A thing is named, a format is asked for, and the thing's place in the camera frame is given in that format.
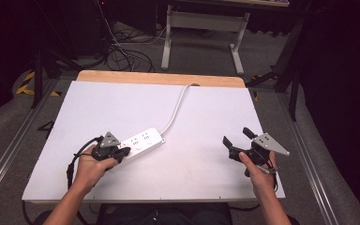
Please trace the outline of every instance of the electrical outlet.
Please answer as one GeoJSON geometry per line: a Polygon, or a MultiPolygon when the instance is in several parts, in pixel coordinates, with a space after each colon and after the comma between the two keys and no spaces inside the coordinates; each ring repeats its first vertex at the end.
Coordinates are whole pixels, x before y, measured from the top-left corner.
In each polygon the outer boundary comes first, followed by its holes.
{"type": "Polygon", "coordinates": [[[122,162],[113,167],[113,170],[117,170],[129,162],[139,158],[152,150],[160,147],[165,143],[159,132],[155,128],[149,128],[135,136],[121,142],[119,148],[130,147],[130,153],[127,157],[124,157],[122,162]]]}

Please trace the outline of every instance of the hand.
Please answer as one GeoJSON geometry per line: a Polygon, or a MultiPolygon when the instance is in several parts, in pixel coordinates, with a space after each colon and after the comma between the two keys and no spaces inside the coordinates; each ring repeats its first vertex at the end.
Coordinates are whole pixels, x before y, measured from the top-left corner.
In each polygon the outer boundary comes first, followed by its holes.
{"type": "MultiPolygon", "coordinates": [[[[242,162],[247,166],[250,174],[250,180],[252,181],[253,191],[256,197],[260,197],[264,193],[274,193],[274,177],[273,174],[268,174],[261,171],[256,165],[250,160],[245,153],[239,153],[239,157],[242,162]]],[[[273,163],[274,168],[277,167],[276,156],[274,152],[270,152],[270,160],[273,163]]]]}
{"type": "Polygon", "coordinates": [[[118,161],[112,157],[97,161],[90,154],[95,146],[91,145],[82,152],[79,158],[78,170],[72,187],[79,188],[84,194],[87,194],[112,167],[118,165],[118,161]]]}

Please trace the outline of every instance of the person's left hand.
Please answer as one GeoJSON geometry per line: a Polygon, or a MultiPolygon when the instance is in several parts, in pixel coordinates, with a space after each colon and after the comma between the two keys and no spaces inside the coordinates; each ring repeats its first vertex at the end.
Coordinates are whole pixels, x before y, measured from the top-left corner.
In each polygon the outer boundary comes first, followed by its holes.
{"type": "Polygon", "coordinates": [[[80,155],[78,170],[75,176],[73,187],[79,188],[84,194],[87,194],[104,175],[104,173],[112,167],[118,165],[118,161],[113,157],[97,161],[90,154],[95,146],[91,145],[80,155]]]}

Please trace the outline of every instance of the table leg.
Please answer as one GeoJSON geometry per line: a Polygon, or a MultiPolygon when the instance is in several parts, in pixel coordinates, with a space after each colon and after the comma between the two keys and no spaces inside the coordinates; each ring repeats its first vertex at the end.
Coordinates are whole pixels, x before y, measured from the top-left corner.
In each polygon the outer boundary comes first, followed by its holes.
{"type": "Polygon", "coordinates": [[[241,59],[239,58],[238,50],[239,50],[239,46],[241,45],[242,38],[244,37],[245,30],[247,29],[249,15],[250,13],[245,13],[244,20],[241,22],[241,25],[239,27],[236,43],[230,45],[232,59],[236,68],[236,73],[240,76],[244,75],[244,69],[242,67],[241,59]]]}
{"type": "Polygon", "coordinates": [[[167,70],[169,68],[169,59],[171,57],[171,14],[172,6],[168,6],[168,11],[166,13],[165,46],[163,47],[162,64],[160,66],[163,70],[167,70]]]}

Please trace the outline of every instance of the gray carpet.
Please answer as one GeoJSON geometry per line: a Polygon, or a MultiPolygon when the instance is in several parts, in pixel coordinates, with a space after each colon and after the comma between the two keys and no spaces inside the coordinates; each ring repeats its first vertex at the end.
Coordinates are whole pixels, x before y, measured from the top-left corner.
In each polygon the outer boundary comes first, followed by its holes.
{"type": "MultiPolygon", "coordinates": [[[[156,72],[178,74],[201,74],[218,76],[236,76],[233,60],[229,51],[229,44],[236,39],[235,34],[217,32],[212,37],[201,37],[193,32],[179,31],[172,37],[171,61],[168,71],[162,71],[160,61],[163,51],[163,40],[159,39],[149,45],[123,45],[126,49],[138,50],[147,54],[154,63],[156,72]]],[[[249,81],[252,75],[263,75],[270,71],[270,66],[276,63],[286,37],[270,37],[268,34],[251,34],[246,32],[240,48],[240,57],[249,81]]],[[[141,65],[137,71],[144,71],[147,65],[141,65]]],[[[94,69],[107,70],[100,65],[94,69]]],[[[13,86],[14,91],[20,86],[26,72],[13,86]]],[[[54,87],[55,91],[62,91],[61,97],[48,97],[35,122],[30,127],[22,142],[17,156],[0,182],[0,224],[26,224],[23,219],[22,201],[27,177],[32,172],[38,156],[46,142],[46,132],[37,131],[44,124],[54,121],[68,90],[70,79],[65,76],[54,87]]],[[[306,174],[300,158],[299,145],[294,138],[289,115],[282,110],[278,94],[272,91],[272,81],[261,85],[258,101],[254,101],[256,111],[264,131],[275,137],[288,151],[290,157],[278,157],[282,185],[287,196],[281,200],[286,212],[299,220],[301,224],[329,224],[323,216],[317,201],[316,193],[311,187],[311,180],[306,174]]],[[[327,193],[327,198],[333,207],[337,224],[360,224],[360,206],[347,184],[330,158],[321,137],[316,130],[308,110],[305,107],[303,92],[300,91],[297,105],[297,127],[303,137],[310,159],[314,162],[317,174],[327,193]]],[[[0,108],[0,157],[5,153],[24,118],[29,113],[32,96],[15,95],[8,104],[0,108]]],[[[250,207],[256,202],[231,202],[231,206],[250,207]]],[[[28,202],[26,204],[28,216],[34,220],[45,210],[53,209],[53,205],[40,205],[28,202]]],[[[96,222],[98,204],[84,204],[81,212],[90,222],[96,222]]],[[[252,212],[232,211],[233,224],[263,224],[260,209],[252,212]]]]}

